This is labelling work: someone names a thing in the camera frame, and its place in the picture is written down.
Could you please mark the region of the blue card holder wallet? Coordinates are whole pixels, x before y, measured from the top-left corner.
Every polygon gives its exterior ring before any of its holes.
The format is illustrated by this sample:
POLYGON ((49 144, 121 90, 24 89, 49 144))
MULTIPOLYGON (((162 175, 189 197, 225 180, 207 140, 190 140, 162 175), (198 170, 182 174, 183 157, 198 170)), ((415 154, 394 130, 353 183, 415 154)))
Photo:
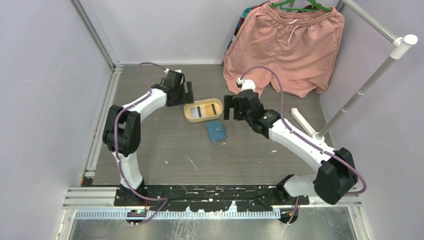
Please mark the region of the blue card holder wallet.
POLYGON ((220 120, 213 120, 207 122, 205 124, 205 128, 209 136, 209 140, 212 143, 216 143, 227 138, 224 125, 221 123, 220 120))

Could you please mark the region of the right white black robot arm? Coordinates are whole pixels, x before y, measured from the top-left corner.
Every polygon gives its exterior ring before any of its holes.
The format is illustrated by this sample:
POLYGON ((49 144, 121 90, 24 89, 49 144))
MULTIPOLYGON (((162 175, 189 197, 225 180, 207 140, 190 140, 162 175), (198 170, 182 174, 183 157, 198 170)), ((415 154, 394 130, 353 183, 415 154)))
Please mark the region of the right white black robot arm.
POLYGON ((291 205, 300 196, 318 196, 335 205, 357 184, 353 155, 342 147, 335 150, 315 142, 310 136, 289 124, 276 110, 266 109, 259 95, 251 89, 236 95, 224 96, 224 120, 246 121, 251 129, 265 138, 279 143, 306 162, 312 175, 288 175, 279 186, 277 198, 283 205, 291 205))

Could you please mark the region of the grey white clothes rack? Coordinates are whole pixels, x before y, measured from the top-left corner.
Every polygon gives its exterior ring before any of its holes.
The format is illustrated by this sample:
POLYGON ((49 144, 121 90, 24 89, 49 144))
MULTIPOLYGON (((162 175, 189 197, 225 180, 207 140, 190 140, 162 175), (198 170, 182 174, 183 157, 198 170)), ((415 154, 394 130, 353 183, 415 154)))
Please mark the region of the grey white clothes rack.
POLYGON ((408 34, 403 37, 398 37, 392 43, 394 50, 389 54, 387 59, 377 68, 377 70, 368 78, 368 80, 352 95, 352 97, 338 110, 338 112, 329 120, 329 122, 320 131, 314 130, 304 116, 296 107, 293 107, 291 115, 300 124, 303 130, 316 142, 325 143, 325 135, 332 127, 347 113, 353 105, 365 95, 367 90, 377 82, 377 80, 397 61, 399 60, 412 46, 416 45, 418 37, 414 34, 408 34))

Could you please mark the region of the pink shorts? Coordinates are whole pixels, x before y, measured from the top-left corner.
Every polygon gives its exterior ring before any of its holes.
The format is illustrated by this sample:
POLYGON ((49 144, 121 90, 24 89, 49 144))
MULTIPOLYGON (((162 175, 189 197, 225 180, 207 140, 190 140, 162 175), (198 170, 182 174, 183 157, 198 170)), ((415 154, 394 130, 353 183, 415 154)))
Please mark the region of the pink shorts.
POLYGON ((324 93, 334 72, 345 26, 344 16, 329 11, 283 12, 264 3, 253 8, 224 55, 223 77, 230 92, 237 80, 254 81, 256 91, 271 85, 304 98, 324 93))

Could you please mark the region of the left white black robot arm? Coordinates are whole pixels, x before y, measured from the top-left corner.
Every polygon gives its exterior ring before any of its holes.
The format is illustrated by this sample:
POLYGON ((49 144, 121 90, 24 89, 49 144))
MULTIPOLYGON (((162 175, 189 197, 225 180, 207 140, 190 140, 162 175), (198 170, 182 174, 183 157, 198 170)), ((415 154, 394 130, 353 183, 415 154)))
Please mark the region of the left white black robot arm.
POLYGON ((123 106, 112 105, 107 113, 102 141, 113 154, 120 175, 120 188, 133 206, 141 206, 147 197, 145 182, 138 166, 141 123, 157 109, 194 102, 193 86, 179 70, 166 70, 160 83, 146 94, 123 106))

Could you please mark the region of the green clothes hanger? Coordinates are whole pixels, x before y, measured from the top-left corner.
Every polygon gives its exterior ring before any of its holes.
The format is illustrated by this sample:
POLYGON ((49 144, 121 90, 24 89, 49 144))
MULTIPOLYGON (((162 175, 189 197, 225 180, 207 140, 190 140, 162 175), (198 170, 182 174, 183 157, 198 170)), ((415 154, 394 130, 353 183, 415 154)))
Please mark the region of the green clothes hanger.
POLYGON ((324 11, 331 12, 332 8, 322 5, 318 0, 274 0, 269 3, 271 8, 281 10, 283 12, 304 13, 324 11))

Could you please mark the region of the white card in tray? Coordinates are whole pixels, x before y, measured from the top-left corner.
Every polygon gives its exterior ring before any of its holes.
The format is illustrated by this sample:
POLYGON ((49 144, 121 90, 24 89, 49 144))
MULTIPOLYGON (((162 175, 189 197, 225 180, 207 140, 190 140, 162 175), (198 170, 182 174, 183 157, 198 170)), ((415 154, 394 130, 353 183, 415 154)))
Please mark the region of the white card in tray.
POLYGON ((203 106, 193 106, 190 108, 190 114, 192 119, 199 119, 205 116, 203 106))

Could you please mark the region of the beige oval tray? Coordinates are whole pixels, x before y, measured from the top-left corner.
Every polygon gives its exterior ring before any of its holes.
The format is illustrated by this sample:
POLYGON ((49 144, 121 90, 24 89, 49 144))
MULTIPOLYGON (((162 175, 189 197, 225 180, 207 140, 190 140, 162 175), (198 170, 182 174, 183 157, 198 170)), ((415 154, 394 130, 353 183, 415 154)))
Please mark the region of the beige oval tray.
POLYGON ((219 119, 223 114, 223 104, 217 98, 198 100, 186 104, 184 116, 189 123, 198 123, 219 119))

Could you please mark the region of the orange card in tray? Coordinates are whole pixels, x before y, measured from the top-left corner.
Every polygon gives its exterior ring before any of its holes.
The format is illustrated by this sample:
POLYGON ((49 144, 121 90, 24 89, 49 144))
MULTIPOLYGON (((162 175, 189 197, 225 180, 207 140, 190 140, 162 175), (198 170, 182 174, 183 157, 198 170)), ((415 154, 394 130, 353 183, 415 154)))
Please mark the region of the orange card in tray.
POLYGON ((204 105, 205 114, 207 117, 216 116, 217 109, 214 103, 204 105))

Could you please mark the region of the aluminium frame rail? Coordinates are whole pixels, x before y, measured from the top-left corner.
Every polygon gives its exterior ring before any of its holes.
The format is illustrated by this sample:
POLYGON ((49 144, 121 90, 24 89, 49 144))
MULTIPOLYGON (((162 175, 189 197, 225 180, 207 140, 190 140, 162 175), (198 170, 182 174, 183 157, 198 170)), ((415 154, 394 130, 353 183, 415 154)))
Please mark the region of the aluminium frame rail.
POLYGON ((100 109, 89 132, 88 150, 82 162, 82 172, 76 187, 69 187, 63 202, 63 209, 97 209, 113 206, 116 186, 92 184, 96 175, 100 151, 103 145, 102 134, 108 109, 112 105, 123 65, 116 63, 106 82, 106 90, 100 102, 100 109))

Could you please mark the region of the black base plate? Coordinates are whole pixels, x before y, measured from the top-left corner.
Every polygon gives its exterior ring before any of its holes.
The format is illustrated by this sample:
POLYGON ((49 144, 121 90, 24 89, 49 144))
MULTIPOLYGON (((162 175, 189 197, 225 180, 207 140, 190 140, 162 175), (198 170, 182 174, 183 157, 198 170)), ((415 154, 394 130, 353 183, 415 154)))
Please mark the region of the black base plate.
POLYGON ((149 200, 138 197, 129 189, 119 186, 115 192, 115 207, 148 207, 156 211, 168 201, 162 211, 227 212, 235 204, 238 212, 267 212, 274 206, 293 206, 309 204, 307 196, 299 199, 289 196, 281 184, 278 185, 145 185, 139 193, 149 200))

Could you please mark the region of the colourful patterned garment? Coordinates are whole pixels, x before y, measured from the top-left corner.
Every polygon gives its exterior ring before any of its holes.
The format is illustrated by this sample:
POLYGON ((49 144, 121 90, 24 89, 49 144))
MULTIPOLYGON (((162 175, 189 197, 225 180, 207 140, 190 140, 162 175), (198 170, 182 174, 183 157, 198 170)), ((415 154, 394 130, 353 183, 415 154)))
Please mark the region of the colourful patterned garment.
POLYGON ((261 6, 263 6, 263 5, 267 4, 267 3, 269 3, 269 1, 265 1, 265 2, 263 2, 263 3, 261 3, 261 4, 258 4, 258 5, 254 5, 254 6, 247 7, 247 8, 245 8, 245 9, 243 10, 243 12, 241 13, 240 18, 239 18, 239 20, 238 20, 238 22, 237 22, 237 24, 236 24, 236 26, 235 26, 235 29, 234 29, 233 35, 232 35, 232 37, 231 37, 231 39, 230 39, 230 41, 229 41, 229 43, 228 43, 228 45, 227 45, 227 48, 226 48, 226 50, 225 50, 225 52, 224 52, 224 56, 227 54, 227 52, 228 52, 228 50, 229 50, 230 46, 232 45, 233 41, 236 39, 236 36, 237 36, 237 34, 238 34, 238 32, 239 32, 239 30, 240 30, 240 28, 241 28, 242 24, 243 24, 243 23, 244 23, 244 21, 246 20, 246 18, 247 18, 247 16, 248 16, 248 14, 249 14, 252 10, 254 10, 254 9, 258 8, 258 7, 261 7, 261 6))

